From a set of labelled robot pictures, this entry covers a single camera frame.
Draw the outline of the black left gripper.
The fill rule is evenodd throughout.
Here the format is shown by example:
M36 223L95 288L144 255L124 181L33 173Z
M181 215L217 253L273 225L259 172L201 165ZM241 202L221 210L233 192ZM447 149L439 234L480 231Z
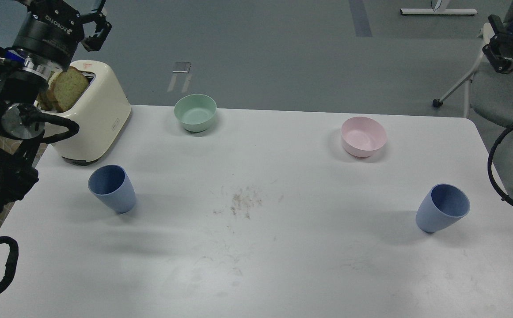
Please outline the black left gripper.
M79 42L87 52L101 50L112 29L101 11L81 13L64 0L20 0L27 15L12 44L12 48L27 57L36 55L67 71ZM83 25L95 23L95 32L84 40Z

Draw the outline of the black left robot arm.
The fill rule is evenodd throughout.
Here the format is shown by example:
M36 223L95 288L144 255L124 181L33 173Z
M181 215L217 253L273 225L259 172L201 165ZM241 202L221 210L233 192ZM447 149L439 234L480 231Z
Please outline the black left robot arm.
M42 112L34 102L54 71L67 71L79 44L96 52L110 30L97 0L81 14L62 0L22 0L27 16L9 48L0 47L0 213L38 181L32 166L41 144L79 132L71 119Z

